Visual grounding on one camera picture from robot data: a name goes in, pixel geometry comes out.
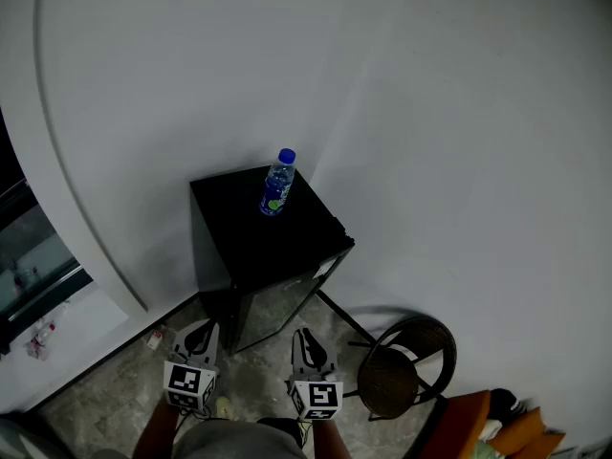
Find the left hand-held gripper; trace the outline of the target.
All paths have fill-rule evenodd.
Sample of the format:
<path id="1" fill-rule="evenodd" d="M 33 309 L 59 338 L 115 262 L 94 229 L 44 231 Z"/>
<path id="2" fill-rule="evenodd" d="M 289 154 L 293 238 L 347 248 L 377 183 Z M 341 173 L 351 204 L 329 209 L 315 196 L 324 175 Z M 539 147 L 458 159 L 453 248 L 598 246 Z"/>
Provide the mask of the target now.
<path id="1" fill-rule="evenodd" d="M 169 404 L 204 408 L 216 388 L 219 325 L 196 321 L 177 332 L 164 362 L 164 395 Z"/>

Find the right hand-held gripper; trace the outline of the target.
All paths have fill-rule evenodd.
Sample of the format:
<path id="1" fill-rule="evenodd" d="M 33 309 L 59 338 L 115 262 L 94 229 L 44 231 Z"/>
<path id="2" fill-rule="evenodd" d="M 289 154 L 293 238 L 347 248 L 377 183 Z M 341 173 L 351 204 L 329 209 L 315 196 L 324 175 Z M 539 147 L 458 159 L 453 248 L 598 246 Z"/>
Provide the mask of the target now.
<path id="1" fill-rule="evenodd" d="M 337 379 L 333 350 L 307 328 L 299 328 L 292 338 L 291 362 L 294 369 L 288 395 L 297 417 L 303 421 L 334 419 L 342 409 L 343 382 Z"/>

